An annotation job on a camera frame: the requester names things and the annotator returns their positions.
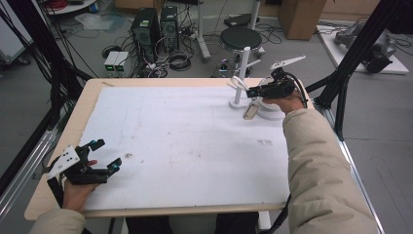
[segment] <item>white shelf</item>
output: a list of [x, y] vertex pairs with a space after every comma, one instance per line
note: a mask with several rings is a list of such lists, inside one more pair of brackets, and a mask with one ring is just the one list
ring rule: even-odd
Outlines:
[[91, 4], [95, 3], [96, 0], [85, 0], [85, 2], [82, 5], [67, 5], [67, 7], [57, 10], [57, 11], [52, 11], [48, 10], [49, 14], [51, 15], [60, 15], [60, 14], [65, 14], [65, 13], [71, 13], [75, 11], [79, 11], [81, 9], [89, 7]]

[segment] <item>computer tower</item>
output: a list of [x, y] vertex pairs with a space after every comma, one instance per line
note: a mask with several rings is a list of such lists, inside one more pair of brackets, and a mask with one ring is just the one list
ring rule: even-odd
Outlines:
[[131, 25], [131, 34], [138, 58], [151, 63], [157, 61], [161, 51], [161, 31], [155, 8], [140, 8], [138, 10]]
[[161, 12], [161, 32], [164, 37], [164, 52], [179, 50], [178, 10], [176, 7], [164, 7]]

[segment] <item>finger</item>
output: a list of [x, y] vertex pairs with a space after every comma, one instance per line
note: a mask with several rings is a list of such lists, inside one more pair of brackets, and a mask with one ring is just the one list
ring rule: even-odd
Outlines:
[[97, 163], [97, 160], [91, 160], [88, 162], [88, 166], [92, 166]]

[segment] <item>wooden tabletop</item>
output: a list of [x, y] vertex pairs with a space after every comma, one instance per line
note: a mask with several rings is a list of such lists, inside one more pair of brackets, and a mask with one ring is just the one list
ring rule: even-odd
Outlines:
[[[246, 83], [256, 86], [261, 79], [249, 78]], [[168, 78], [168, 79], [93, 79], [85, 86], [76, 107], [63, 131], [56, 150], [52, 156], [53, 161], [59, 153], [68, 145], [78, 145], [88, 120], [94, 110], [98, 96], [104, 87], [226, 87], [229, 79], [226, 78]], [[132, 216], [132, 215], [172, 215], [172, 214], [204, 214], [236, 211], [268, 211], [279, 210], [283, 204], [251, 204], [248, 206], [209, 206], [192, 209], [185, 208], [157, 208], [139, 210], [110, 210], [110, 211], [86, 211], [86, 217], [105, 216]], [[55, 197], [43, 175], [33, 197], [25, 211], [25, 218], [29, 220], [49, 210], [57, 208]]]

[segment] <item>cardboard box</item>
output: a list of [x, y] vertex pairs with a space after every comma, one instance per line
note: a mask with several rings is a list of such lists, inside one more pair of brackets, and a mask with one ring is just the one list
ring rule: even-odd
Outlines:
[[137, 10], [139, 8], [156, 8], [158, 14], [164, 6], [165, 0], [115, 0], [115, 7], [123, 10]]
[[326, 0], [283, 0], [279, 21], [286, 39], [310, 40]]

